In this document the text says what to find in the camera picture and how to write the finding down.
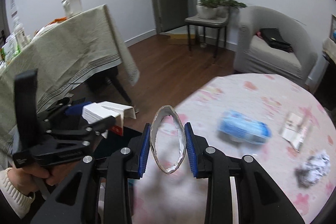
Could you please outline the person's left hand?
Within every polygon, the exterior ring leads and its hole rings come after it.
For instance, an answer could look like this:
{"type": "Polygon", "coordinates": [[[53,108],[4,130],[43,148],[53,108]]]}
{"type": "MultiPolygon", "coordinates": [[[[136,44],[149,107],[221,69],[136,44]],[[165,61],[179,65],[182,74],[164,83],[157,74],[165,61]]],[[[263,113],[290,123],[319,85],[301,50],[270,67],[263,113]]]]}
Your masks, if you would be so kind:
{"type": "Polygon", "coordinates": [[[20,188],[32,188],[36,186],[33,177],[46,179],[46,183],[50,186],[60,183],[78,164],[78,161],[67,164],[57,165],[46,170],[37,163],[23,168],[13,167],[8,171],[8,178],[11,183],[20,188]]]}

